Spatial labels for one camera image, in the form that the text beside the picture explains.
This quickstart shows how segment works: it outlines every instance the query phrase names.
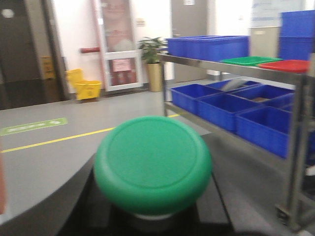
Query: metal rack leg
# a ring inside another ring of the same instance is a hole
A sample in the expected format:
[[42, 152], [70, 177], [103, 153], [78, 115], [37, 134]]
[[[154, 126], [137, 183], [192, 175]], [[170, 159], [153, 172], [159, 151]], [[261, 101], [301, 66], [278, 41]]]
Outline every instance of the metal rack leg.
[[165, 108], [165, 102], [167, 101], [167, 87], [165, 79], [165, 62], [161, 61], [161, 75], [162, 75], [162, 86], [163, 86], [163, 111], [164, 116], [167, 116], [167, 109]]
[[289, 150], [287, 154], [287, 171], [283, 188], [283, 202], [278, 206], [278, 217], [283, 224], [289, 224], [291, 218], [290, 206], [292, 202], [293, 182], [295, 178], [295, 164], [297, 162], [297, 152], [299, 147], [299, 127], [302, 119], [302, 101], [304, 98], [305, 79], [297, 81], [293, 102], [293, 112], [290, 125]]
[[301, 141], [299, 147], [299, 153], [297, 162], [295, 165], [294, 175], [292, 183], [292, 193], [291, 193], [291, 203], [290, 203], [290, 211], [291, 218], [289, 221], [289, 226], [294, 227], [297, 222], [299, 222], [299, 208], [300, 208], [300, 193], [302, 189], [302, 183], [305, 176], [305, 162], [306, 157], [308, 155], [308, 147], [309, 147], [309, 132], [310, 132], [310, 121], [312, 119], [313, 114], [313, 106], [314, 106], [314, 96], [315, 96], [315, 81], [313, 78], [308, 79], [308, 91], [305, 97], [305, 105], [304, 105], [304, 117], [302, 122], [302, 133], [301, 133]]

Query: stainless steel shelf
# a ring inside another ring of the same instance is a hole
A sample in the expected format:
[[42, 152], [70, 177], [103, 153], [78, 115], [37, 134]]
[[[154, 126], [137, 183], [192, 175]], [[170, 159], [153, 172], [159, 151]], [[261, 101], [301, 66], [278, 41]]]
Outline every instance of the stainless steel shelf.
[[304, 75], [294, 74], [276, 70], [261, 69], [252, 66], [232, 65], [220, 62], [196, 60], [188, 58], [180, 58], [170, 56], [166, 54], [159, 54], [160, 61], [168, 61], [182, 65], [189, 65], [198, 68], [204, 68], [209, 70], [216, 70], [221, 72], [227, 72], [235, 75], [254, 77], [264, 80], [270, 80], [275, 82], [281, 82], [286, 84], [295, 85], [298, 80], [301, 80]]
[[300, 193], [299, 199], [307, 205], [315, 207], [315, 200], [307, 197], [304, 193]]
[[287, 162], [281, 157], [259, 147], [245, 139], [240, 138], [237, 135], [234, 135], [215, 124], [212, 124], [194, 114], [185, 111], [184, 109], [173, 105], [171, 102], [165, 102], [165, 109], [172, 110], [177, 114], [180, 114], [184, 118], [190, 120], [191, 122], [199, 125], [200, 127], [215, 133], [215, 135], [219, 136], [221, 139], [226, 140], [232, 146], [242, 147], [243, 150], [246, 150], [248, 153], [252, 153], [252, 158], [257, 161], [264, 163], [265, 165], [276, 169], [277, 171], [284, 172], [286, 169]]

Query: green floor sticker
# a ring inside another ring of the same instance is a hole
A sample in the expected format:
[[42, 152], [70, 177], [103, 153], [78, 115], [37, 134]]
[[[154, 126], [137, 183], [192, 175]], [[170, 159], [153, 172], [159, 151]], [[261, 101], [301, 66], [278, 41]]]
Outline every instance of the green floor sticker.
[[47, 128], [47, 127], [52, 127], [52, 126], [62, 125], [62, 124], [67, 124], [67, 123], [68, 121], [66, 118], [58, 118], [58, 119], [50, 119], [50, 120], [29, 123], [29, 124], [21, 124], [21, 125], [3, 128], [0, 132], [0, 136], [30, 131], [34, 129]]

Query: green plastic tray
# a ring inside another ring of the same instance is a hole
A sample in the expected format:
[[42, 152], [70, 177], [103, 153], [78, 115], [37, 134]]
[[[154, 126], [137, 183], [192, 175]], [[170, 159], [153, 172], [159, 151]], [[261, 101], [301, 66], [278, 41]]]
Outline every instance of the green plastic tray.
[[266, 58], [266, 57], [243, 57], [243, 58], [231, 58], [222, 60], [227, 64], [245, 65], [245, 66], [257, 66], [261, 63], [274, 62], [282, 60], [280, 58]]

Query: door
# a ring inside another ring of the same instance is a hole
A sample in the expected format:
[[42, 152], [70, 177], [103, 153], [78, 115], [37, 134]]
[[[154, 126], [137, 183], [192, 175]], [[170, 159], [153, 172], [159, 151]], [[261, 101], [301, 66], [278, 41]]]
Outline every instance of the door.
[[142, 86], [141, 59], [129, 0], [94, 0], [106, 91]]
[[0, 60], [4, 81], [40, 79], [23, 0], [0, 0]]
[[[207, 35], [207, 0], [171, 0], [173, 37]], [[206, 70], [174, 64], [175, 82], [204, 79]]]

